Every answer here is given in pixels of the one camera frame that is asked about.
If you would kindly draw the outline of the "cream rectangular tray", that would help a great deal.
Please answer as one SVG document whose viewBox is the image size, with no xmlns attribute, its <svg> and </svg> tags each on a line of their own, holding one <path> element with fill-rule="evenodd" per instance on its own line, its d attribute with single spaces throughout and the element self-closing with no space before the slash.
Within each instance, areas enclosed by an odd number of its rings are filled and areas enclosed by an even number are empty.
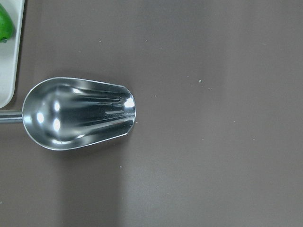
<svg viewBox="0 0 303 227">
<path fill-rule="evenodd" d="M 2 0 L 0 3 L 10 15 L 15 29 L 13 36 L 0 44 L 0 106 L 4 107 L 15 91 L 25 1 Z"/>
</svg>

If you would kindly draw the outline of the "metal ice scoop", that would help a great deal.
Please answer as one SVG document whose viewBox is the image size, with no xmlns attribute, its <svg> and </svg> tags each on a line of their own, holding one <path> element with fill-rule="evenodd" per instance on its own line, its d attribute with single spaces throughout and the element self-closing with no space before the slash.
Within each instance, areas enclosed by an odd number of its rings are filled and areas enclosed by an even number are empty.
<svg viewBox="0 0 303 227">
<path fill-rule="evenodd" d="M 23 124 L 38 145 L 71 150 L 127 135 L 136 106 L 124 86 L 56 77 L 34 86 L 21 110 L 2 110 L 0 122 Z"/>
</svg>

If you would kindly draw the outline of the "green lime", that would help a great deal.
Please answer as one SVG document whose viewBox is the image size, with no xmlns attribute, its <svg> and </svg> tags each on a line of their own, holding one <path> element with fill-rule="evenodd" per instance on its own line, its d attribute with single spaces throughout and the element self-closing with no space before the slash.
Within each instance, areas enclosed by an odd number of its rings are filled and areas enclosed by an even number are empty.
<svg viewBox="0 0 303 227">
<path fill-rule="evenodd" d="M 14 35 L 14 24 L 7 10 L 0 5 L 0 42 L 6 43 Z"/>
</svg>

